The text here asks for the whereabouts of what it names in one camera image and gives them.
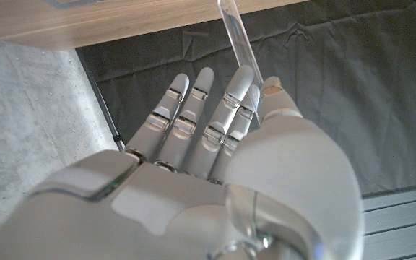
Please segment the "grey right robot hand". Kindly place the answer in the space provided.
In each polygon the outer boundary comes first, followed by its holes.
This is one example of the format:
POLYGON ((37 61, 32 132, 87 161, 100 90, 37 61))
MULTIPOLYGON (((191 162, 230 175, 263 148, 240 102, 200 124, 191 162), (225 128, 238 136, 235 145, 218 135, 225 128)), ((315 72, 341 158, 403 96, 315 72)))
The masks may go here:
POLYGON ((34 188, 0 227, 0 259, 360 259, 349 159, 277 77, 261 126, 209 177, 103 150, 34 188))

